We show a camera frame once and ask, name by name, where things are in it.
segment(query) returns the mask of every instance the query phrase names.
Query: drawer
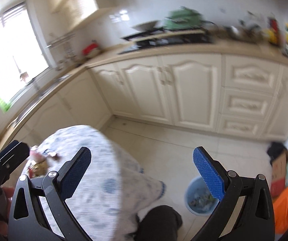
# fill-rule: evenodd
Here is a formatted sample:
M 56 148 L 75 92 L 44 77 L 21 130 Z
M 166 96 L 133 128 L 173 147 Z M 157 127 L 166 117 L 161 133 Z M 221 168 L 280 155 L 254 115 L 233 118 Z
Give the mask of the drawer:
M 256 92 L 222 88 L 220 112 L 264 119 L 272 96 Z
M 247 138 L 257 138 L 262 121 L 219 114 L 217 133 Z
M 225 86 L 274 93 L 280 66 L 250 57 L 226 55 Z

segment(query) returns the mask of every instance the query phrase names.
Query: green pot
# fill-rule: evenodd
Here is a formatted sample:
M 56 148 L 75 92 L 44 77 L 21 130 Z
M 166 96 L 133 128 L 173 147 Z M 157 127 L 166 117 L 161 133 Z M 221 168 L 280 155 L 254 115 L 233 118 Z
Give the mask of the green pot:
M 203 16 L 198 11 L 186 7 L 180 8 L 180 10 L 171 11 L 170 16 L 165 18 L 165 29 L 184 30 L 201 28 L 203 24 Z

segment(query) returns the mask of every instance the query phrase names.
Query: tile floor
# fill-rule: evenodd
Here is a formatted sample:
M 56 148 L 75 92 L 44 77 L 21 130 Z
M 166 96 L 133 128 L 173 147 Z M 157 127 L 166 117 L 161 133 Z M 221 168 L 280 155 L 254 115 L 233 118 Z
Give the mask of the tile floor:
M 172 206 L 183 217 L 178 241 L 190 241 L 207 220 L 195 216 L 184 204 L 184 193 L 190 181 L 199 175 L 192 161 L 193 150 L 203 146 L 226 170 L 240 176 L 264 174 L 271 184 L 272 168 L 266 154 L 266 143 L 168 129 L 140 122 L 115 119 L 104 134 L 127 150 L 144 167 L 145 174 L 165 182 L 167 191 L 158 201 L 139 214 L 159 205 Z M 227 225 L 230 231 L 234 221 Z

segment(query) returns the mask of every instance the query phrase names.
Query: tablecloth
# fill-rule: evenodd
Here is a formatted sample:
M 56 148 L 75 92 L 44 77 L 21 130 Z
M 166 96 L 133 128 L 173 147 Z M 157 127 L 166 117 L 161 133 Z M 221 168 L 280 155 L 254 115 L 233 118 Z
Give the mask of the tablecloth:
M 129 153 L 90 126 L 60 129 L 38 151 L 60 155 L 59 161 L 49 162 L 49 172 L 58 171 L 81 147 L 90 149 L 91 164 L 66 204 L 94 241 L 132 240 L 128 234 L 137 230 L 135 215 L 164 194 L 165 184 L 144 175 Z M 27 174 L 28 163 L 23 174 Z M 46 199 L 41 202 L 52 230 L 62 236 Z

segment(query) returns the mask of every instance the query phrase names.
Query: screw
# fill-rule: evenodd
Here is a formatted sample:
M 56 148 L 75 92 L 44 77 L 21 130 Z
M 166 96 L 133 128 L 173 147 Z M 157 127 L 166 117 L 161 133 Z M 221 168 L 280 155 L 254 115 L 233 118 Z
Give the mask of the screw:
M 228 175 L 229 175 L 231 178 L 235 178 L 235 177 L 236 177 L 236 172 L 233 171 L 233 170 L 230 170 L 230 171 L 228 172 Z
M 21 175 L 20 177 L 19 177 L 19 180 L 20 181 L 24 181 L 26 179 L 26 175 Z
M 50 177 L 50 178 L 53 178 L 56 175 L 57 175 L 56 171 L 51 171 L 51 172 L 48 173 L 48 177 Z
M 259 174 L 258 177 L 260 180 L 265 180 L 265 175 L 263 175 L 263 174 Z

